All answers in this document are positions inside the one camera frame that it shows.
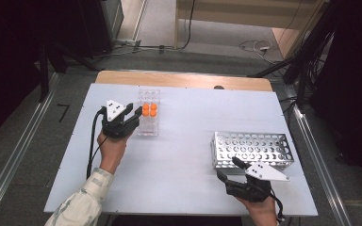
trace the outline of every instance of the black curtain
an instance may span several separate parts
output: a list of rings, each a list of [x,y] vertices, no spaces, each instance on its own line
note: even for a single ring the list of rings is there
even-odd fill
[[[0,0],[0,126],[41,81],[31,22],[24,2]]]
[[[345,159],[362,167],[362,1],[344,1],[341,10],[310,104],[340,134]]]

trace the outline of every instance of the patterned sleeve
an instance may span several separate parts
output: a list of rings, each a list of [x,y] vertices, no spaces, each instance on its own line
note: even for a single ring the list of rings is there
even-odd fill
[[[45,226],[96,225],[113,178],[113,174],[95,168],[81,189],[58,207]]]

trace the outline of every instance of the desk panel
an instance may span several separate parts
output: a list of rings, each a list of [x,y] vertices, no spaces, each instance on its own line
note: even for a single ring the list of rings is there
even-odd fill
[[[160,89],[159,136],[133,135],[103,205],[117,214],[247,215],[226,195],[211,166],[214,131],[284,133],[294,164],[284,170],[290,182],[272,183],[289,216],[316,216],[299,158],[275,93],[92,84],[45,206],[53,212],[85,182],[93,116],[106,99],[128,104],[139,89]],[[97,154],[93,166],[100,162]],[[243,176],[233,176],[243,181]]]

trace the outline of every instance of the white plastic bracket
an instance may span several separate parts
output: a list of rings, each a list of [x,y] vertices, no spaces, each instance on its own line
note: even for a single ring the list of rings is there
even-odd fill
[[[255,162],[245,173],[264,181],[290,181],[284,173],[261,161]]]
[[[107,100],[107,121],[113,121],[125,111],[126,107],[112,100]]]

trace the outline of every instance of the perforated metal surface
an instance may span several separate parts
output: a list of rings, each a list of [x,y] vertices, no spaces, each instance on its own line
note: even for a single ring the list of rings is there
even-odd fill
[[[245,163],[260,160],[283,170],[294,160],[284,134],[215,132],[211,142],[213,168],[229,174],[242,174],[232,162],[236,156]]]

